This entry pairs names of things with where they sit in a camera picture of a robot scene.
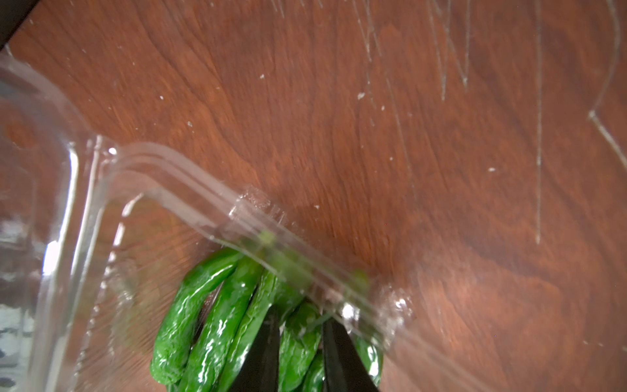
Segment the wood grain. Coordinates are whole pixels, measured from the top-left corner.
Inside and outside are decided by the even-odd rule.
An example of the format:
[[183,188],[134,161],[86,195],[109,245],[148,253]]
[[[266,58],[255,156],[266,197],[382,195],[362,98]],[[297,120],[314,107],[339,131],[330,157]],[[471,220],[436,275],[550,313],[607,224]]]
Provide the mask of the wood grain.
[[99,133],[351,247],[497,389],[622,391],[626,28],[614,0],[42,0],[10,47]]

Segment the green vegetable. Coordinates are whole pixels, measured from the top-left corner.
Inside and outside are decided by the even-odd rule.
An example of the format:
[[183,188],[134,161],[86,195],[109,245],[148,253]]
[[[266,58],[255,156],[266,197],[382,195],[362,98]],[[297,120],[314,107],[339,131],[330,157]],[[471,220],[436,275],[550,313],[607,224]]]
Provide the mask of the green vegetable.
[[224,359],[244,317],[263,267],[244,257],[222,285],[196,345],[189,354],[180,392],[207,392],[218,380]]
[[324,357],[322,351],[313,357],[311,366],[305,375],[305,380],[300,385],[299,392],[321,392],[324,384]]
[[357,355],[364,363],[370,379],[376,386],[379,386],[383,371],[383,353],[378,347],[360,337],[355,338],[354,344]]
[[228,392],[244,364],[246,355],[255,340],[255,336],[263,319],[266,317],[268,309],[273,304],[277,305],[280,311],[280,320],[283,322],[302,300],[302,294],[279,281],[274,274],[269,271],[263,273],[259,288],[255,292],[255,296],[241,321],[240,328],[229,349],[226,364],[222,370],[217,388],[213,389],[214,391]]
[[304,302],[285,323],[279,348],[279,392],[291,392],[298,388],[314,359],[320,344],[322,331],[318,327],[307,332],[307,326],[318,317],[318,308]]
[[240,252],[224,248],[185,275],[155,340],[150,373],[158,383],[170,385],[181,379],[203,302],[233,273],[242,257]]

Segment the clear plastic container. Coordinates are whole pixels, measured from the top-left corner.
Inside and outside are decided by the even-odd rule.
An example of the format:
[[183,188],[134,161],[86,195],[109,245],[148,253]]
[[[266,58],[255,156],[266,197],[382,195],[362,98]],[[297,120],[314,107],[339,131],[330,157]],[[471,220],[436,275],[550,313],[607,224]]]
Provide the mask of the clear plastic container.
[[[385,373],[406,390],[488,390],[421,328],[402,285],[372,275],[377,290],[361,297],[349,282],[364,266],[261,192],[164,146],[118,146],[8,57],[0,117],[0,391],[164,390],[148,364],[184,274],[242,237],[252,255],[269,233],[276,242],[257,260],[385,349]],[[269,261],[294,250],[295,261]]]

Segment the brown wooden surface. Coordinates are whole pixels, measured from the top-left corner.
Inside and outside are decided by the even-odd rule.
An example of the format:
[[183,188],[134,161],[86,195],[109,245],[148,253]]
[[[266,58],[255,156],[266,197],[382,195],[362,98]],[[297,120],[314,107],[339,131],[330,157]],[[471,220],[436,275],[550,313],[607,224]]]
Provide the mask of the brown wooden surface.
[[498,389],[627,390],[627,4],[450,4],[42,0],[10,47],[354,249]]

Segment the plastic clamshell lid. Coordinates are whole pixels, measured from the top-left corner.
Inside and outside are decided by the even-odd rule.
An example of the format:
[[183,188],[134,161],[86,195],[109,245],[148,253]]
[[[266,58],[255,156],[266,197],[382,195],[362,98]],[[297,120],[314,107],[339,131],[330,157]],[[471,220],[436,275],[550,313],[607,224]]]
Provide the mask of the plastic clamshell lid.
[[0,56],[0,377],[56,383],[84,259],[93,189],[117,146],[30,67]]
[[[433,380],[434,390],[488,390],[428,338],[402,328],[408,316],[402,297],[362,297],[351,285],[350,256],[333,248],[320,253],[323,243],[314,250],[296,227],[277,223],[277,211],[260,208],[263,201],[243,197],[167,147],[120,147],[91,132],[56,87],[6,56],[0,56],[0,117],[0,328],[14,331],[0,337],[9,354],[0,364],[12,361],[11,369],[0,367],[0,377],[18,389],[74,388],[92,322],[75,322],[77,309],[98,306],[124,236],[122,219],[149,198],[203,237],[253,257],[269,234],[271,250],[256,259],[295,287],[308,282],[299,288],[310,300],[389,349],[410,379]],[[111,218],[103,212],[113,199],[125,204]],[[242,237],[251,241],[243,245]],[[92,257],[103,238],[109,260]],[[86,283],[88,276],[97,279]],[[125,300],[134,303],[132,287]]]

